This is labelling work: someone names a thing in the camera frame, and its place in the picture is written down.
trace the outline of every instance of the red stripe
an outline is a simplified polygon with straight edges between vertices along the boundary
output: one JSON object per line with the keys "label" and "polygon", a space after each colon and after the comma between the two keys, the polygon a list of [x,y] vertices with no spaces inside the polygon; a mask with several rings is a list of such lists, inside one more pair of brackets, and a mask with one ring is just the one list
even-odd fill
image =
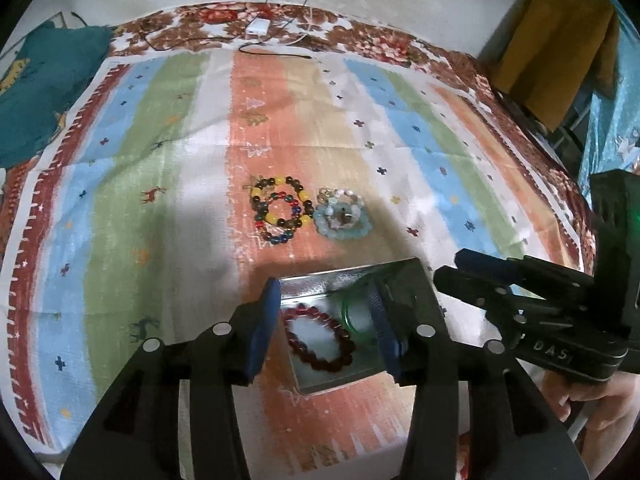
{"label": "red stripe", "polygon": [[38,409],[29,370],[31,301],[36,282],[34,270],[37,268],[42,241],[49,230],[51,205],[57,195],[63,170],[74,158],[78,146],[84,139],[89,126],[94,122],[102,104],[128,68],[127,65],[118,65],[109,71],[95,89],[94,94],[76,114],[74,122],[60,143],[58,152],[53,157],[51,166],[40,172],[34,186],[33,198],[38,201],[36,205],[42,204],[45,207],[37,218],[27,220],[22,233],[20,250],[23,251],[21,256],[28,265],[27,267],[17,266],[17,269],[14,269],[9,289],[8,319],[10,322],[7,324],[7,332],[8,347],[13,353],[9,355],[9,363],[15,367],[11,373],[12,387],[16,395],[15,405],[21,410],[20,420],[24,425],[22,430],[46,446],[51,446],[52,443],[49,436],[44,435],[42,430],[43,419]]}

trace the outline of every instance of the striped blanket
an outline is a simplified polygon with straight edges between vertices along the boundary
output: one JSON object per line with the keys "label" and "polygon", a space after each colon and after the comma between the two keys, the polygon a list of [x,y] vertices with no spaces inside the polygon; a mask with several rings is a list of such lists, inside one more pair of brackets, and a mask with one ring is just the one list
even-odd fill
{"label": "striped blanket", "polygon": [[[559,170],[536,167],[517,135],[475,92],[355,54],[108,59],[16,205],[0,272],[2,400],[55,463],[140,341],[197,336],[269,276],[411,256],[431,270],[459,248],[589,267],[564,177],[551,181]],[[276,174],[313,194],[356,190],[372,231],[336,242],[306,227],[286,246],[265,243],[248,193]],[[454,338],[494,334],[480,310],[440,299]],[[274,356],[234,391],[253,478],[402,449],[411,388],[379,374],[302,397]]]}

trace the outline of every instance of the dark red bracelet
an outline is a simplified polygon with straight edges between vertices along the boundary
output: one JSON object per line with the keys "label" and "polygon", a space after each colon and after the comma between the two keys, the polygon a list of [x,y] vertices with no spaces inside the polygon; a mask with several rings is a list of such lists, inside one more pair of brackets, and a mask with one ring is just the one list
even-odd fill
{"label": "dark red bracelet", "polygon": [[[320,312],[315,306],[306,306],[299,303],[295,308],[286,308],[282,311],[284,327],[287,333],[287,341],[293,353],[300,357],[303,363],[310,365],[313,370],[326,370],[328,372],[339,372],[342,367],[348,366],[353,361],[353,351],[356,349],[355,343],[351,340],[349,333],[342,327],[340,322],[329,316],[325,312]],[[340,356],[328,361],[318,358],[313,350],[310,350],[305,343],[300,341],[298,336],[291,330],[291,321],[299,317],[306,317],[316,320],[322,326],[328,327],[334,332],[334,337],[340,348]]]}

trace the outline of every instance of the blue fabric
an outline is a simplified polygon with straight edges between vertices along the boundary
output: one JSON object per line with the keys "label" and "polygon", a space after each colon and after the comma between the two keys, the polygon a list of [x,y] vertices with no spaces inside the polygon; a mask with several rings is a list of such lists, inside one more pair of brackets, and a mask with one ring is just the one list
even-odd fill
{"label": "blue fabric", "polygon": [[0,95],[0,167],[29,160],[58,128],[58,117],[80,97],[107,56],[111,29],[56,28],[45,22],[25,38],[16,59],[26,60]]}
{"label": "blue fabric", "polygon": [[589,176],[631,170],[640,156],[640,36],[618,0],[609,0],[620,22],[617,79],[613,99],[593,92],[578,184],[591,205]]}

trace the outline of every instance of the multicolored beaded bracelet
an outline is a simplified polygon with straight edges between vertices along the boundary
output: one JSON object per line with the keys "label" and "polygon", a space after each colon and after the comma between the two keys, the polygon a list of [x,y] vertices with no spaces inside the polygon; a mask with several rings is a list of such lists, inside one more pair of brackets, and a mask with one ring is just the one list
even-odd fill
{"label": "multicolored beaded bracelet", "polygon": [[[343,367],[353,362],[353,351],[356,349],[355,343],[351,340],[349,333],[340,325],[340,322],[329,316],[326,312],[320,312],[316,306],[306,306],[299,303],[295,308],[286,308],[282,311],[284,327],[287,334],[287,341],[293,353],[300,357],[303,363],[309,364],[313,370],[326,370],[327,372],[339,372]],[[340,356],[328,361],[318,358],[316,353],[304,344],[298,336],[291,330],[291,321],[299,317],[307,317],[316,320],[322,326],[334,331],[334,337],[340,348]]]}
{"label": "multicolored beaded bracelet", "polygon": [[[298,195],[298,200],[295,199],[292,194],[287,194],[284,191],[273,192],[267,197],[262,196],[262,190],[265,187],[281,186],[285,183],[293,187]],[[291,206],[291,218],[289,220],[277,218],[276,215],[269,212],[269,205],[278,199],[283,199]],[[292,176],[288,176],[287,178],[283,176],[273,176],[271,178],[261,179],[251,190],[251,205],[256,212],[255,228],[263,240],[273,245],[285,244],[291,240],[298,228],[311,223],[311,218],[315,212],[311,197],[305,191],[302,184],[300,184],[300,181],[294,179]],[[282,232],[280,234],[272,234],[268,231],[266,224],[279,227]]]}

